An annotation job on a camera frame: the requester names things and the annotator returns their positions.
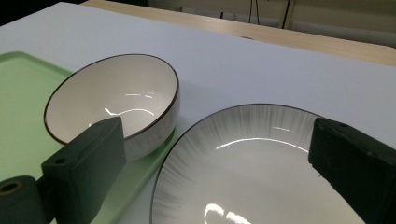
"white ceramic plate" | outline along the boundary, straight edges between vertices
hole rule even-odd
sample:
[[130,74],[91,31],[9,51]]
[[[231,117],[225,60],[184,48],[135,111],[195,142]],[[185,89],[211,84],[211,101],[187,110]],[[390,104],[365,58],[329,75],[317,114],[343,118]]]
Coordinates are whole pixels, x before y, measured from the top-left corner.
[[363,223],[307,160],[317,117],[240,105],[201,120],[163,163],[151,223]]

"white ceramic bowl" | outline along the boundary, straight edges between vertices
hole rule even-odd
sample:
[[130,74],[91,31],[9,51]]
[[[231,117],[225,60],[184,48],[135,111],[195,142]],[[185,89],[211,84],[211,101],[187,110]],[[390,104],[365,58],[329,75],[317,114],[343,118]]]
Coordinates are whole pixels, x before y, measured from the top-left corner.
[[172,66],[143,54],[92,63],[64,81],[45,110],[49,133],[67,144],[102,119],[121,116],[128,161],[148,155],[176,127],[179,84]]

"green cutting board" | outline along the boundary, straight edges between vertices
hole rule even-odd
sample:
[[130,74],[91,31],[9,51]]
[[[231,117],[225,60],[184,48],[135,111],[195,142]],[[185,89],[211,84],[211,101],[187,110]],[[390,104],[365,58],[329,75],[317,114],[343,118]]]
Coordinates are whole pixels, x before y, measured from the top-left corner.
[[[21,51],[0,55],[0,181],[42,176],[41,163],[63,147],[47,132],[45,106],[72,72]],[[175,143],[174,133],[147,157],[128,162],[92,223],[114,223]]]

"bowl rim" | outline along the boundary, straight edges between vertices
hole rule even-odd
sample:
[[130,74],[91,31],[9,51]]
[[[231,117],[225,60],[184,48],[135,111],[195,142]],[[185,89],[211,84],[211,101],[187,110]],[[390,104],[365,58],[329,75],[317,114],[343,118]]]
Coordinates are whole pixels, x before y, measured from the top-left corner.
[[150,129],[152,126],[154,126],[155,124],[157,124],[163,117],[165,117],[165,116],[168,114],[168,112],[171,110],[171,108],[173,108],[173,106],[175,105],[175,103],[176,103],[176,101],[177,101],[177,97],[179,96],[179,79],[178,79],[177,71],[175,70],[175,68],[174,68],[169,62],[167,62],[166,60],[164,60],[164,59],[162,59],[162,58],[160,58],[160,57],[154,56],[154,55],[150,55],[150,54],[144,54],[144,53],[126,53],[126,54],[113,55],[113,56],[109,56],[109,57],[100,59],[100,60],[98,60],[98,61],[95,61],[95,62],[93,62],[93,63],[89,63],[88,65],[85,65],[85,66],[81,67],[81,68],[78,69],[76,72],[74,72],[73,74],[71,74],[67,79],[65,79],[63,82],[61,82],[61,84],[58,85],[58,87],[55,89],[55,91],[52,92],[51,96],[49,97],[49,99],[48,99],[48,101],[47,101],[47,103],[46,103],[45,109],[44,109],[44,124],[45,124],[45,128],[46,128],[46,130],[47,130],[47,133],[49,133],[49,135],[50,135],[53,139],[55,139],[57,142],[59,142],[59,143],[61,143],[61,144],[63,144],[63,145],[68,144],[67,142],[65,142],[64,140],[60,139],[58,136],[56,136],[56,135],[50,130],[49,123],[48,123],[48,120],[47,120],[48,107],[49,107],[49,105],[50,105],[50,102],[51,102],[52,98],[53,98],[54,95],[58,92],[58,90],[59,90],[69,79],[71,79],[72,77],[75,77],[76,74],[78,74],[78,73],[81,72],[82,70],[86,69],[87,67],[90,67],[90,66],[92,66],[92,65],[94,65],[94,64],[96,64],[96,63],[100,63],[100,62],[105,61],[105,60],[108,60],[108,59],[113,59],[113,58],[123,57],[123,56],[145,56],[145,57],[150,57],[150,58],[153,58],[153,59],[160,60],[160,61],[162,61],[163,63],[167,64],[167,65],[172,69],[173,74],[174,74],[175,79],[176,79],[175,94],[173,95],[172,101],[169,103],[168,107],[165,108],[165,110],[161,113],[161,115],[160,115],[158,118],[156,118],[156,119],[155,119],[154,121],[152,121],[150,124],[148,124],[147,126],[145,126],[143,129],[141,129],[141,130],[139,130],[138,132],[135,132],[135,133],[133,133],[133,134],[131,134],[131,135],[124,136],[124,141],[126,141],[126,140],[128,140],[128,139],[131,139],[131,138],[133,138],[133,137],[135,137],[135,136],[137,136],[137,135],[139,135],[139,134],[141,134],[141,133],[147,131],[148,129]]

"white table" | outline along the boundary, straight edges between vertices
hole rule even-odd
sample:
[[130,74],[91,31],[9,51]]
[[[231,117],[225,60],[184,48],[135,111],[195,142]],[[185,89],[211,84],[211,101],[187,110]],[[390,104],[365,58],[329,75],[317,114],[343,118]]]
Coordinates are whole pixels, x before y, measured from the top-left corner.
[[[71,71],[124,53],[160,57],[180,80],[181,135],[220,109],[295,106],[396,148],[396,67],[60,3],[0,27],[0,53],[23,50]],[[156,173],[120,223],[149,223]]]

